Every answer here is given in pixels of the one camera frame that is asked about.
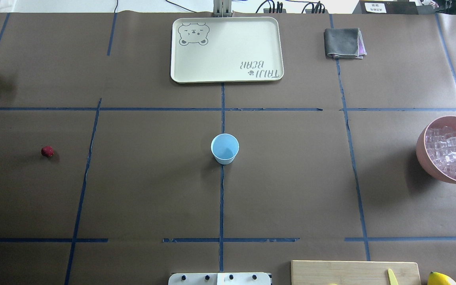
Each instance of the yellow knife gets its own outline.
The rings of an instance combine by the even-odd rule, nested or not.
[[[397,278],[395,277],[395,274],[393,274],[393,270],[388,268],[388,280],[389,280],[389,285],[399,285],[397,282]]]

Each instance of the pink bowl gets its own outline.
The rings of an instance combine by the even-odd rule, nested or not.
[[[432,177],[444,182],[456,184],[456,179],[442,173],[442,171],[434,165],[427,154],[427,149],[425,148],[425,132],[429,128],[442,128],[444,126],[450,126],[456,130],[456,116],[441,117],[430,123],[421,133],[418,138],[418,142],[416,142],[416,156],[418,157],[418,161],[422,165],[423,169],[432,175]]]

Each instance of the label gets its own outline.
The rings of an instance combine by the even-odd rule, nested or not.
[[[386,13],[384,3],[365,3],[365,10],[371,13]]]
[[[251,61],[242,61],[240,63],[240,69],[244,72],[247,72],[249,76],[254,76],[255,78],[279,78],[280,74],[278,70],[264,69],[265,61],[264,60],[251,60]]]

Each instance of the lemon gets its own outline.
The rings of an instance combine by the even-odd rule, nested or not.
[[[440,274],[439,272],[431,272],[427,285],[456,285],[456,282],[448,275]]]

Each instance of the table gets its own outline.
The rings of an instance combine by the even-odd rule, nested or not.
[[[292,259],[456,280],[456,185],[414,153],[456,115],[456,16],[277,14],[282,80],[179,85],[172,22],[210,16],[0,14],[0,283],[286,285]],[[360,27],[368,55],[326,58],[329,27]]]

